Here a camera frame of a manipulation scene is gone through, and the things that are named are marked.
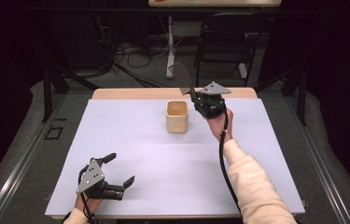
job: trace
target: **beige container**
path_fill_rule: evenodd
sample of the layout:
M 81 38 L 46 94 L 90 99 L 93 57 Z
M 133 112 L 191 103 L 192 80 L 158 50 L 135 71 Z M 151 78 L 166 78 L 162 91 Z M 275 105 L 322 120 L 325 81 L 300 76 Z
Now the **beige container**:
M 189 127 L 189 105 L 185 101 L 166 104 L 166 129 L 169 133 L 185 133 Z

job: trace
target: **chair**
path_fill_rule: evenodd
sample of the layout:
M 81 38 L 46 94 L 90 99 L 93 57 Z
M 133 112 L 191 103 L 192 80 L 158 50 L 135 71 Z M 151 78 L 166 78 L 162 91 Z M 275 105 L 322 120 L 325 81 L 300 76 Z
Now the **chair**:
M 265 18 L 254 13 L 224 12 L 208 16 L 201 25 L 194 64 L 197 68 L 195 85 L 199 85 L 201 62 L 204 62 L 235 63 L 234 69 L 240 63 L 248 63 L 247 86 L 257 42 L 266 26 Z

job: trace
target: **white tabletop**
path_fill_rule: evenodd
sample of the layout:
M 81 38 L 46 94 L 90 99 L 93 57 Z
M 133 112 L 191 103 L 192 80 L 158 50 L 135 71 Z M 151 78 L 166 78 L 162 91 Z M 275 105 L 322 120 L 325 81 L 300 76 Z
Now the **white tabletop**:
M 280 7 L 282 0 L 148 0 L 151 7 Z
M 238 217 L 222 176 L 218 142 L 189 102 L 189 129 L 165 129 L 167 99 L 90 100 L 46 211 L 63 217 L 74 204 L 79 171 L 90 158 L 112 152 L 105 181 L 135 180 L 122 201 L 106 200 L 96 216 L 107 218 Z M 234 137 L 267 170 L 293 214 L 304 213 L 273 127 L 260 99 L 228 98 Z

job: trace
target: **person's right hand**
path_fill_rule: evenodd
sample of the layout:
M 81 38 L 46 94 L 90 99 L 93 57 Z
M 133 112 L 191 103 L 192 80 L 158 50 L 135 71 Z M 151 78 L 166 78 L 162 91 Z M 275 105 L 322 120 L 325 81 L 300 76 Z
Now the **person's right hand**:
M 228 127 L 227 127 L 227 133 L 224 138 L 224 143 L 232 139 L 233 113 L 229 108 L 227 108 L 227 114 L 228 114 Z M 207 120 L 207 123 L 209 124 L 210 131 L 212 131 L 213 136 L 218 141 L 220 141 L 221 134 L 224 130 L 225 114 L 222 113 L 213 119 L 206 119 L 206 120 Z

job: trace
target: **gray carpet floor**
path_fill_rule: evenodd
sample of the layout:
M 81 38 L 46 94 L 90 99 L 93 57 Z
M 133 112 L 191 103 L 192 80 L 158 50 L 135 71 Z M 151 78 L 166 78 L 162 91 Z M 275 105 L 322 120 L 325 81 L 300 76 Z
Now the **gray carpet floor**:
M 263 52 L 263 49 L 258 50 L 250 86 L 257 83 Z M 194 54 L 195 48 L 187 40 L 176 47 L 176 61 L 183 63 L 193 77 L 195 76 L 195 70 L 192 68 Z M 124 56 L 124 60 L 119 63 L 135 74 L 165 85 L 172 85 L 173 82 L 165 77 L 166 60 L 165 55 L 149 59 L 143 54 L 133 54 Z M 217 80 L 218 83 L 224 86 L 242 85 L 240 80 L 229 80 L 229 77 L 237 76 L 229 68 L 232 66 L 225 64 L 222 66 L 206 65 L 202 72 L 204 77 L 209 77 L 213 76 L 214 73 L 207 74 L 206 72 L 216 69 L 220 74 L 227 74 L 224 76 L 224 80 Z M 132 77 L 115 67 L 104 76 L 89 78 L 89 81 L 105 88 L 143 87 Z M 205 79 L 201 84 L 205 85 L 210 82 L 211 79 Z M 49 202 L 49 195 L 55 188 L 85 106 L 92 95 L 91 91 L 75 81 L 69 79 L 68 83 L 71 87 L 68 94 L 53 93 L 57 104 L 54 107 L 52 118 L 46 124 L 41 123 L 44 113 L 42 84 L 38 83 L 32 88 L 34 100 L 29 113 L 0 164 L 0 195 L 1 192 L 6 191 L 6 182 L 13 175 L 13 171 L 17 169 L 21 157 L 30 148 L 33 148 L 35 153 L 31 155 L 31 162 L 26 165 L 25 171 L 21 175 L 20 184 L 11 191 L 13 193 L 8 195 L 7 204 L 2 205 L 0 223 L 60 223 L 59 220 L 44 216 L 44 213 Z M 305 139 L 305 133 L 300 128 L 299 121 L 293 116 L 293 99 L 282 97 L 278 91 L 280 86 L 281 83 L 277 83 L 266 91 L 260 92 L 259 98 L 266 106 L 301 199 L 308 204 L 305 207 L 306 213 L 298 215 L 296 218 L 301 223 L 350 223 L 350 218 L 345 218 L 347 221 L 343 221 L 341 214 L 336 211 L 336 205 L 333 203 L 329 190 L 318 174 L 318 167 L 313 163 L 309 153 L 310 143 Z M 309 137 L 318 150 L 329 176 L 335 184 L 337 194 L 340 195 L 346 208 L 346 213 L 350 217 L 350 177 L 329 147 L 319 111 L 319 102 L 313 95 L 308 94 L 306 103 L 305 112 L 308 125 L 305 130 L 310 134 Z M 49 128 L 61 128 L 61 137 L 49 140 Z M 115 222 L 116 220 L 105 221 L 105 223 Z

